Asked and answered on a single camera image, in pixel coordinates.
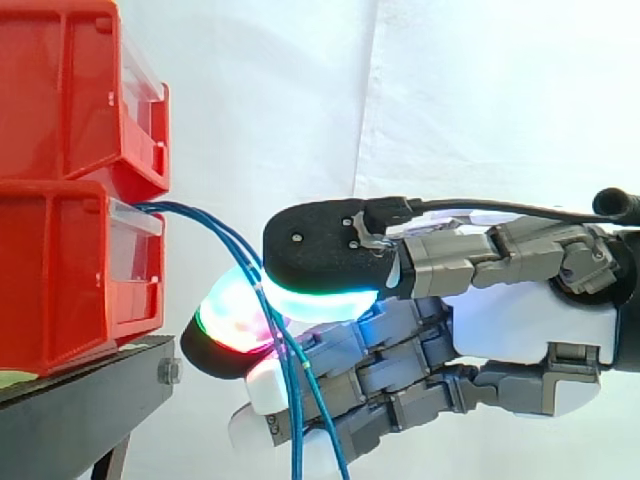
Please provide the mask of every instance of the blue cable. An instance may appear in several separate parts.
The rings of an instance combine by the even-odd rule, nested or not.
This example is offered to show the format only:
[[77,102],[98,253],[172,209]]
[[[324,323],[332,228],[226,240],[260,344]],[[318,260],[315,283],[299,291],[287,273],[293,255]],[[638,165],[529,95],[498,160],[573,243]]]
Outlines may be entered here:
[[169,202],[169,201],[147,203],[147,204],[140,204],[140,205],[153,205],[154,207],[161,207],[161,208],[164,207],[169,211],[171,211],[172,208],[189,208],[191,210],[201,213],[202,215],[206,216],[209,220],[211,220],[213,223],[215,223],[218,227],[220,227],[221,230],[223,230],[225,233],[227,233],[228,235],[233,237],[235,240],[237,240],[240,243],[240,245],[242,245],[242,247],[249,253],[249,255],[251,255],[251,257],[253,258],[253,261],[256,262],[256,264],[258,265],[258,268],[259,269],[262,268],[262,259],[260,258],[260,255],[258,255],[258,253],[251,246],[251,244],[247,242],[244,239],[244,237],[240,235],[237,231],[235,231],[233,228],[231,228],[227,224],[218,220],[209,212],[206,212],[199,208],[187,207],[186,205],[183,205],[181,203]]
[[[311,387],[312,394],[318,405],[318,409],[322,415],[322,419],[325,424],[325,428],[331,438],[331,443],[334,449],[334,453],[336,456],[336,461],[338,463],[338,467],[340,469],[340,473],[344,480],[348,480],[350,478],[349,471],[347,468],[347,463],[344,458],[344,454],[342,452],[342,448],[340,445],[340,440],[337,435],[337,431],[335,429],[335,424],[333,422],[333,418],[331,417],[327,406],[322,398],[322,392],[320,391],[320,387],[318,382],[311,371],[311,365],[308,357],[298,345],[296,340],[291,336],[291,334],[287,331],[286,326],[284,325],[284,321],[278,312],[271,308],[266,297],[264,296],[264,292],[260,288],[260,272],[259,269],[256,269],[252,264],[251,260],[247,258],[244,252],[240,249],[240,245],[244,247],[244,249],[249,253],[253,260],[258,264],[258,268],[261,268],[262,262],[255,252],[255,250],[251,247],[251,245],[235,230],[231,227],[228,227],[213,215],[196,208],[187,207],[186,205],[182,205],[176,202],[158,202],[158,203],[144,203],[136,205],[142,211],[147,213],[160,213],[162,211],[170,211],[173,213],[177,213],[179,215],[183,215],[185,217],[191,218],[192,220],[197,221],[203,226],[207,227],[211,231],[213,231],[218,238],[223,242],[223,244],[227,247],[231,255],[234,257],[240,268],[244,272],[247,280],[254,286],[256,295],[260,301],[260,305],[265,313],[265,317],[267,319],[267,324],[269,325],[269,329],[271,335],[274,338],[274,347],[276,348],[276,352],[278,354],[278,358],[280,360],[280,365],[282,368],[282,373],[285,380],[285,386],[287,387],[287,397],[289,400],[289,418],[292,425],[292,475],[294,479],[302,478],[302,445],[303,445],[303,428],[304,428],[304,411],[302,405],[302,399],[300,395],[300,387],[298,383],[297,375],[295,374],[293,363],[291,361],[291,356],[289,354],[289,350],[287,347],[291,348],[295,353],[295,356],[298,357],[298,360],[302,364],[303,371],[309,385]],[[278,335],[280,333],[282,338],[284,339],[284,343],[280,345],[280,337]]]
[[[229,253],[231,253],[231,255],[234,257],[249,283],[254,286],[254,288],[259,285],[259,270],[255,269],[244,252],[242,252],[237,245],[233,244],[231,238],[227,236],[227,232],[232,230],[228,228],[225,229],[227,230],[227,232],[223,231],[223,229],[221,228],[221,225],[223,225],[222,222],[214,221],[213,219],[215,217],[204,214],[203,212],[192,209],[185,205],[176,204],[173,202],[171,204],[168,204],[167,202],[143,203],[136,205],[136,207],[147,213],[160,213],[166,211],[177,213],[207,227],[209,230],[213,231],[218,236],[218,238],[220,238],[222,243],[227,247]],[[251,252],[253,249],[250,245],[247,244],[247,246],[247,250]],[[285,387],[287,390],[287,399],[291,407],[289,409],[289,421],[293,433],[291,456],[292,476],[295,480],[298,480],[302,479],[302,430],[304,427],[304,412],[302,411],[302,400],[300,398],[300,386],[298,383],[298,377],[295,375],[293,362],[291,361],[287,344],[284,343],[280,345],[280,339],[277,332],[277,330],[279,330],[279,327],[273,322],[273,319],[270,318],[270,315],[268,314],[269,312],[272,312],[272,310],[269,308],[266,298],[264,297],[264,293],[259,289],[256,289],[255,291],[258,299],[260,300],[262,309],[265,312],[267,325],[269,326],[270,333],[274,339],[274,348],[276,349],[278,359],[280,360],[280,367],[282,369]]]

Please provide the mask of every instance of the screw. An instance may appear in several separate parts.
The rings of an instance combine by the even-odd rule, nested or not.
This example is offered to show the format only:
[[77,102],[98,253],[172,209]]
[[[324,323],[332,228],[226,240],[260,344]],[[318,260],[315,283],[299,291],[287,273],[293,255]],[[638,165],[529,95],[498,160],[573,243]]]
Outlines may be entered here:
[[177,385],[182,380],[182,359],[164,358],[158,365],[158,381],[164,385]]

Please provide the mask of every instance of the blue light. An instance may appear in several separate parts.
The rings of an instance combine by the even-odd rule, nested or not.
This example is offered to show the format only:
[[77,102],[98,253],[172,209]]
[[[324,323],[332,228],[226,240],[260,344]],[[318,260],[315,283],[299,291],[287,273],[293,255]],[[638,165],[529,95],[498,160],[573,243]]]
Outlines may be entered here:
[[269,303],[282,315],[296,322],[314,324],[356,320],[378,298],[375,290],[328,295],[296,293],[276,285],[264,272],[262,288]]

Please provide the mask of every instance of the rainbow light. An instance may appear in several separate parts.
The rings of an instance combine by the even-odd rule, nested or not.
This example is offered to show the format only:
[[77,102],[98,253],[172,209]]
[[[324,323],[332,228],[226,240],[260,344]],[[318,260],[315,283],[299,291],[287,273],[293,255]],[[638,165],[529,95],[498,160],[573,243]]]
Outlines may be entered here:
[[240,267],[220,277],[199,310],[200,328],[216,343],[240,353],[272,343],[260,302]]

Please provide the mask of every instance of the red plastic drawer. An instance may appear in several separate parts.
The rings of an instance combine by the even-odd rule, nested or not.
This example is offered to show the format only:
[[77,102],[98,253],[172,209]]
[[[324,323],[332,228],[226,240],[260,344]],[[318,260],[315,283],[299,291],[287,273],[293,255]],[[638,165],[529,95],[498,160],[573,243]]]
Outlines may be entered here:
[[0,181],[0,371],[47,375],[162,325],[164,223],[86,181]]
[[110,0],[0,0],[0,179],[169,188],[169,93]]

